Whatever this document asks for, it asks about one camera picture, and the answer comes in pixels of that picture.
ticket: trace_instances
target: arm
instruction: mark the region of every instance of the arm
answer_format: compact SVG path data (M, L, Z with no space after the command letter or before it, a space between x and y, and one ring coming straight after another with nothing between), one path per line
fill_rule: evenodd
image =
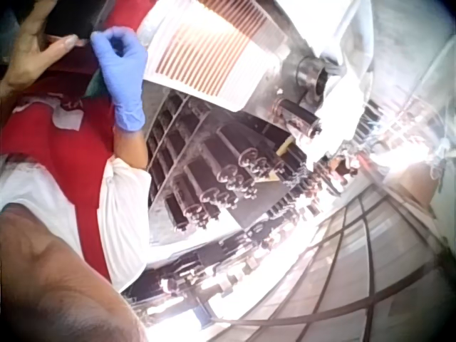
M56 61L71 51L77 36L67 36L44 49L40 42L43 25L57 0L38 0L33 11L22 23L14 44L11 62L0 81L0 129L14 109L18 97Z
M0 214L0 246L1 313L24 341L146 341L123 298L26 208Z
M141 131L145 123L141 93L147 51L136 33L125 27L95 32L91 41L115 106L115 156L133 168L145 170L148 155ZM121 45L122 51L116 51L113 45Z
M145 170L149 156L143 132L126 132L122 128L115 126L114 154L129 166Z
M0 81L0 130L5 126L16 107L20 93L8 87L5 82Z

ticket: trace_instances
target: finger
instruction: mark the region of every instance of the finger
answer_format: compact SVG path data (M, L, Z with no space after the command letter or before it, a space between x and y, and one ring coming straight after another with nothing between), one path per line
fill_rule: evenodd
M108 39L118 38L122 41L124 45L124 56L141 51L140 49L144 50L136 33L129 27L114 26L103 32L103 34Z
M56 61L59 61L68 52L73 50L78 41L77 35L63 37L55 43L52 43L45 51L37 56L37 68L44 72L52 66Z
M57 0L38 0L33 11L22 23L24 33L35 36L44 25L48 15L57 4Z
M110 58L117 58L118 56L114 52L114 48L109 41L109 38L102 32L93 32L90 36L92 42L93 51L97 56L100 64Z

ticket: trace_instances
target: gloved hand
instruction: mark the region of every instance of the gloved hand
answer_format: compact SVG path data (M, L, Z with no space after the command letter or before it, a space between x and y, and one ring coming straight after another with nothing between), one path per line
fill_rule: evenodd
M141 130L145 124L141 93L147 51L127 27L94 32L90 39L113 97L117 125L128 132Z

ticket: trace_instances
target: red apron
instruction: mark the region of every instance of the red apron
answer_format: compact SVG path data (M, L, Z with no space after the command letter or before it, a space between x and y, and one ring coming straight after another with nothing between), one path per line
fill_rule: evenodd
M45 87L46 92L65 93L65 85L71 85L71 80L62 79L65 84L53 80L48 83L52 86ZM36 88L43 89L43 84ZM83 110L79 131L57 128L52 121L53 108L33 103L9 119L0 135L0 154L27 155L53 175L62 192L75 205L85 261L110 281L97 209L106 162L113 155L113 111L108 98L78 102L65 98L61 103L65 110Z

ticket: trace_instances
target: white cloth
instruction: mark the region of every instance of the white cloth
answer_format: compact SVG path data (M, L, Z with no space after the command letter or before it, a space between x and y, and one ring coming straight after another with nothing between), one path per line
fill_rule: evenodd
M81 257L75 207L48 170L35 163L9 162L0 156L0 210L22 204ZM149 247L147 197L151 176L121 159L105 166L100 189L98 226L114 288L123 291L143 272Z

